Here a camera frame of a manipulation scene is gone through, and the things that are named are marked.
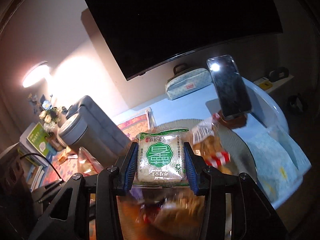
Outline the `green white rice cracker pack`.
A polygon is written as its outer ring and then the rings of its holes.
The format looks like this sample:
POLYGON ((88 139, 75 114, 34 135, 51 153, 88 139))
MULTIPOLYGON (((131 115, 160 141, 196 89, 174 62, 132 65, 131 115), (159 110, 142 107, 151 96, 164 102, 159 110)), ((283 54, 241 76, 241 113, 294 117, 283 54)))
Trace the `green white rice cracker pack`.
POLYGON ((133 183, 147 187, 187 186, 184 139, 188 132, 187 128, 172 128, 140 133, 133 183))

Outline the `orange cracker pack with barcode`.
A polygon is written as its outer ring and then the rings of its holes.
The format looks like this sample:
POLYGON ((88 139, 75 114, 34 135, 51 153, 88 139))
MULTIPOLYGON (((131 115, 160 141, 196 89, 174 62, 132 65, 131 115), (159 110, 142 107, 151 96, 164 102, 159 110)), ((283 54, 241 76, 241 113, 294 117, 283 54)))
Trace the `orange cracker pack with barcode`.
POLYGON ((160 202, 143 204, 138 221, 173 237, 198 239, 204 208, 204 197, 182 193, 160 202))

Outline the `large red striped bread bag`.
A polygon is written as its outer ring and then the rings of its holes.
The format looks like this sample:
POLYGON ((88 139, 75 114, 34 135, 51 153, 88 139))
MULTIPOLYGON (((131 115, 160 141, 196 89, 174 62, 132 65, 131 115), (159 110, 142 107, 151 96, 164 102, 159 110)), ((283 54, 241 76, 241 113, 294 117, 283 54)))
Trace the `large red striped bread bag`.
POLYGON ((217 130, 220 116, 215 113, 192 128, 191 146, 196 155, 201 156, 208 166, 217 168, 224 174, 232 175, 226 167, 231 162, 230 154, 223 148, 217 130))

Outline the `clear bag of pastries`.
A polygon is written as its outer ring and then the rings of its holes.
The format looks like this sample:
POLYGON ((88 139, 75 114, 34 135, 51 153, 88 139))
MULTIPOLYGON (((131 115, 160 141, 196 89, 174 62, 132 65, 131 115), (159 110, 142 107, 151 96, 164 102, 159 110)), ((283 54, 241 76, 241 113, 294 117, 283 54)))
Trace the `clear bag of pastries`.
POLYGON ((83 176, 96 175, 104 169, 84 147, 79 148, 77 163, 78 172, 83 176))

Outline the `floral tablecloth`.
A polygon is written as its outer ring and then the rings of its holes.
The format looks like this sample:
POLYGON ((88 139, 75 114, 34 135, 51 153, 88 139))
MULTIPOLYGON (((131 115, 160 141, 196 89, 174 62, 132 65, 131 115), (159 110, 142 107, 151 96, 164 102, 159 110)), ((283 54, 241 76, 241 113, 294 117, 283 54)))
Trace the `floral tablecloth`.
MULTIPOLYGON (((118 127, 122 130, 127 137, 131 140, 136 137, 140 132, 146 132, 152 126, 152 122, 149 121, 150 110, 148 108, 140 111, 134 118, 119 124, 118 127)), ((52 165, 56 168, 58 174, 67 181, 74 173, 79 172, 77 159, 66 159, 64 163, 61 163, 60 153, 52 159, 52 165)), ((154 229, 148 224, 145 224, 140 218, 140 206, 133 205, 129 202, 118 202, 119 217, 121 226, 123 229, 124 239, 150 239, 148 231, 154 232, 154 229)))

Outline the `stack of books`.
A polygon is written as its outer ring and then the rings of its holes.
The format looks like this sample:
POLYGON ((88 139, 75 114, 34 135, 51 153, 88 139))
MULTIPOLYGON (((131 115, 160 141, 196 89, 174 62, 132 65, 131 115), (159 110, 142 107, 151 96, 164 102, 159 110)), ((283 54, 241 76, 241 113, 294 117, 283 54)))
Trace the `stack of books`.
MULTIPOLYGON (((27 136, 34 125, 36 124, 32 122, 29 125, 29 127, 20 136, 20 140, 19 140, 20 155, 26 155, 29 153, 40 154, 27 140, 27 136)), ((35 189, 41 186, 47 171, 47 167, 49 166, 49 162, 51 162, 53 159, 53 156, 47 159, 42 154, 40 155, 41 156, 29 155, 25 157, 25 159, 32 164, 30 170, 27 173, 27 184, 30 191, 34 191, 35 189)))

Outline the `green cover book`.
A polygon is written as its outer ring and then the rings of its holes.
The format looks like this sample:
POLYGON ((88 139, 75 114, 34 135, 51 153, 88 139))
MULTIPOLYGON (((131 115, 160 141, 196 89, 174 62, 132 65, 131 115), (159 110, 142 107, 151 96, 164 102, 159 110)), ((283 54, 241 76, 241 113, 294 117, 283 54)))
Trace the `green cover book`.
POLYGON ((50 135, 44 130, 40 122, 33 126, 27 136, 27 140, 31 145, 47 159, 57 153, 56 149, 49 143, 49 138, 50 135))

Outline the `black smartphone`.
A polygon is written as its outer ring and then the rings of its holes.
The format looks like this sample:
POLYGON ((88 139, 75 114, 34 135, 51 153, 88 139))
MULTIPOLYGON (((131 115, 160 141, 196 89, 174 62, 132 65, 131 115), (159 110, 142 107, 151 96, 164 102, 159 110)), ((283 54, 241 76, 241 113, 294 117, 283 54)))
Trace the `black smartphone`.
POLYGON ((231 120, 252 110, 252 104, 234 59, 223 55, 207 60, 225 119, 231 120))

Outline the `white tissue pack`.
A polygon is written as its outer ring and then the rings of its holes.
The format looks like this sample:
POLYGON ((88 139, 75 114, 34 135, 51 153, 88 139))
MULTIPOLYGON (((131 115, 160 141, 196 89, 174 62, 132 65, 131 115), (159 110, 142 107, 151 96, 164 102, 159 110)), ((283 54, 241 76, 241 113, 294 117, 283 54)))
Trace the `white tissue pack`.
POLYGON ((300 146, 282 127, 274 125, 247 141, 257 168, 257 178, 268 199, 284 197, 311 168, 300 146))

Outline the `light blue pencil case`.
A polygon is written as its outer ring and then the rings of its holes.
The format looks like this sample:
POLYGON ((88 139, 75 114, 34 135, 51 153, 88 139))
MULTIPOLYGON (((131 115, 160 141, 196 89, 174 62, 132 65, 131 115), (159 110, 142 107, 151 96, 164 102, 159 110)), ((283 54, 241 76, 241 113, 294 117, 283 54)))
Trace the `light blue pencil case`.
POLYGON ((173 68, 174 76, 167 81, 165 93, 170 100, 178 99, 210 85, 210 72, 203 67, 189 67, 186 63, 173 68))

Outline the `artificial flower bouquet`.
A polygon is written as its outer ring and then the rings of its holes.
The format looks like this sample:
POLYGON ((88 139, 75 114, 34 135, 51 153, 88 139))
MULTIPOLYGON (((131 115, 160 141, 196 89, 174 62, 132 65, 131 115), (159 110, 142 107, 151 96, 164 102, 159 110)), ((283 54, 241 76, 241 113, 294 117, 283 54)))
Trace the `artificial flower bouquet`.
POLYGON ((33 106, 34 114, 39 117, 44 130, 57 134, 60 129, 59 122, 66 116, 67 108, 53 106, 52 96, 49 100, 44 95, 38 99, 36 94, 30 93, 27 100, 33 106))

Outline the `black television screen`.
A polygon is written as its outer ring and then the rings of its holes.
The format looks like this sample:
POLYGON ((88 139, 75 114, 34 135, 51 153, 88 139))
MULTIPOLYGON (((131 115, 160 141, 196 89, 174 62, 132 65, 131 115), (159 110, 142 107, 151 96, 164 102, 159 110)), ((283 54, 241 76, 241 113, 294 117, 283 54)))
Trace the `black television screen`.
POLYGON ((278 34, 274 0, 85 0, 126 80, 222 42, 278 34))

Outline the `wall lamp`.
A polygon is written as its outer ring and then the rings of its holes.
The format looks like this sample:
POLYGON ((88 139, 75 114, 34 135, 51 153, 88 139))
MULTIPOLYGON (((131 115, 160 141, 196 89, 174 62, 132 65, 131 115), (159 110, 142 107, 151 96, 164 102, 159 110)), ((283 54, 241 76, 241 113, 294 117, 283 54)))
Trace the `wall lamp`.
POLYGON ((25 74, 22 80, 22 86, 24 88, 31 87, 38 82, 45 79, 48 81, 51 78, 50 67, 47 61, 41 61, 38 64, 31 67, 25 74))

